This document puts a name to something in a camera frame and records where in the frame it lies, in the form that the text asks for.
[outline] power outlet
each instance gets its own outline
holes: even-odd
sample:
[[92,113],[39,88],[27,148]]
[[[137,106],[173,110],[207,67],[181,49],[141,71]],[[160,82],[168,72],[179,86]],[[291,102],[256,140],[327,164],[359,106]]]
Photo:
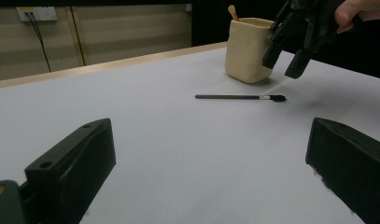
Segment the power outlet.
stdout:
[[56,21],[55,7],[17,7],[21,21],[30,21],[26,13],[33,13],[36,21]]

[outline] cup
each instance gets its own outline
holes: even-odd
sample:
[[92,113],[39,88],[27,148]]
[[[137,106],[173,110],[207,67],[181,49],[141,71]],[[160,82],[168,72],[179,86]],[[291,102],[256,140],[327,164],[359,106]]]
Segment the cup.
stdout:
[[243,18],[231,21],[225,56],[225,72],[245,83],[259,82],[271,75],[262,66],[262,58],[270,44],[273,21]]

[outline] white tabletop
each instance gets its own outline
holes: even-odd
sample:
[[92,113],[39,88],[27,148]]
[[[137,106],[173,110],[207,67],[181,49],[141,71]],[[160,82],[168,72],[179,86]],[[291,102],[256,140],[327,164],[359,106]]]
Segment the white tabletop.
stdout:
[[[314,117],[380,141],[380,79],[311,61],[247,85],[225,49],[0,89],[0,180],[76,128],[111,118],[117,165],[81,223],[363,223],[305,164]],[[282,94],[273,101],[195,94]]]

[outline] paintbrush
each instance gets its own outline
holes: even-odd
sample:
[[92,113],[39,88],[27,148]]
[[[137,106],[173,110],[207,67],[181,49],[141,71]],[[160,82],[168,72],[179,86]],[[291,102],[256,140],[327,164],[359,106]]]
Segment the paintbrush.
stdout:
[[273,100],[284,102],[286,97],[283,95],[195,95],[196,99],[219,99],[219,100]]
[[231,13],[234,21],[239,21],[238,15],[236,14],[236,9],[234,5],[228,7],[228,11]]

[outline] black cable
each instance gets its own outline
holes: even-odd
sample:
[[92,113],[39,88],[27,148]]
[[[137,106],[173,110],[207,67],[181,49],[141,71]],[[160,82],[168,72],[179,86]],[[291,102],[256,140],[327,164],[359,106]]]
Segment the black cable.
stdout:
[[35,15],[33,14],[33,12],[30,12],[30,13],[25,12],[24,15],[26,15],[29,18],[30,22],[33,25],[33,28],[35,29],[35,33],[37,34],[38,40],[40,41],[41,48],[42,48],[42,51],[44,53],[44,58],[45,58],[45,61],[47,62],[48,69],[50,71],[49,60],[48,60],[48,56],[47,56],[47,53],[45,52],[45,47],[44,47],[44,40],[43,40],[41,32],[38,28],[38,24],[35,20]]

